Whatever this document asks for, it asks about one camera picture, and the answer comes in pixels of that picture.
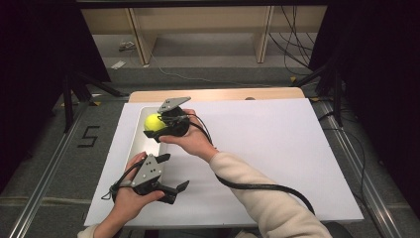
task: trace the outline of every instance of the floor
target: floor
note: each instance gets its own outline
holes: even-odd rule
[[[280,34],[273,34],[274,39],[284,48],[287,46]],[[264,63],[257,63],[252,47],[251,35],[248,34],[196,34],[196,35],[163,35],[157,39],[153,49],[153,59],[148,65],[141,65],[136,51],[119,52],[122,43],[131,42],[131,36],[94,36],[98,50],[104,60],[113,83],[121,90],[137,89],[152,90],[168,88],[174,85],[174,80],[196,80],[201,83],[197,87],[217,88],[221,86],[239,87],[256,86],[250,77],[250,72],[257,71],[267,78],[258,86],[287,86],[291,78],[301,78],[309,72],[300,63],[289,57],[269,39]],[[299,40],[306,48],[312,48],[316,34],[299,34]],[[288,51],[298,60],[304,61],[299,49],[288,46]],[[118,61],[125,64],[119,69],[111,69]],[[282,69],[278,78],[278,69]],[[146,76],[139,80],[133,72],[139,71]],[[220,80],[229,85],[221,85]],[[185,88],[193,87],[195,82],[186,81]],[[314,95],[316,80],[302,87],[309,97]],[[98,181],[107,150],[112,141],[113,132],[118,125],[119,113],[127,98],[107,96],[97,88],[91,88],[93,93],[104,94],[97,97],[98,103],[86,105],[77,103],[74,98],[74,109],[77,113],[77,127],[71,136],[62,134],[64,128],[64,111],[61,100],[53,109],[54,116],[43,130],[40,139],[33,149],[33,157],[22,162],[8,187],[0,196],[0,237],[6,237],[19,222],[18,218],[25,212],[28,201],[34,200],[37,185],[44,187],[45,192],[39,194],[39,205],[36,213],[23,223],[30,224],[25,230],[25,237],[74,237],[77,231],[83,229],[83,220],[91,202],[91,197]],[[314,102],[313,108],[320,118],[332,110],[329,98]],[[342,105],[344,130],[339,131],[332,117],[320,120],[332,150],[337,157],[349,187],[367,203],[359,201],[365,216],[363,222],[345,224],[352,235],[358,237],[419,237],[420,222],[411,211],[386,169],[378,163],[378,158],[370,144],[363,127],[358,123],[357,116],[352,113],[351,105],[344,101]],[[92,147],[83,147],[91,143],[86,141],[87,129],[98,140]],[[52,172],[52,179],[44,179],[45,170]],[[360,175],[365,173],[365,193],[360,193]],[[141,230],[124,230],[121,237],[143,237]]]

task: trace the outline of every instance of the wooden tabletop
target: wooden tabletop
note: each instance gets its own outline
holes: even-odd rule
[[[194,89],[136,91],[130,95],[129,102],[161,102],[167,98],[190,96],[191,101],[220,101],[255,99],[304,98],[298,87],[270,88],[229,88],[229,89]]]

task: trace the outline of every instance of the white sleeve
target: white sleeve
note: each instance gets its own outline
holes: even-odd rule
[[[89,226],[77,234],[77,238],[93,238],[93,234],[98,225]]]
[[[210,168],[234,183],[276,184],[246,162],[229,153],[218,153]],[[331,237],[327,228],[292,196],[282,191],[237,190],[232,193],[259,225],[263,237]]]

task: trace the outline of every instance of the metal frame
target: metal frame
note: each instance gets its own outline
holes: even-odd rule
[[[322,109],[325,113],[328,113],[333,110],[330,104],[324,102],[321,103]],[[334,120],[331,116],[329,116],[328,118],[330,126],[333,129],[341,129],[336,120]],[[361,181],[364,166],[362,159],[356,153],[355,148],[353,147],[346,133],[335,131],[335,135],[340,145],[342,146],[342,149],[346,154],[346,158],[348,159],[353,171],[355,172],[357,179]],[[395,219],[392,217],[391,213],[386,208],[385,202],[379,195],[379,192],[374,187],[373,182],[371,181],[370,176],[368,174],[368,171],[365,170],[364,173],[364,195],[366,196],[367,201],[370,204],[372,211],[374,212],[376,221],[379,224],[383,235],[385,235],[385,237],[402,237],[396,225]]]

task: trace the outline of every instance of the person's right hand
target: person's right hand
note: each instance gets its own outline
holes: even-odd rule
[[[194,116],[194,110],[184,109],[183,111],[189,115],[188,117],[191,122],[203,127],[198,119]],[[167,144],[178,145],[186,153],[197,156],[207,163],[209,163],[214,155],[219,152],[210,144],[203,132],[192,125],[189,126],[188,132],[183,137],[160,136],[159,140]]]

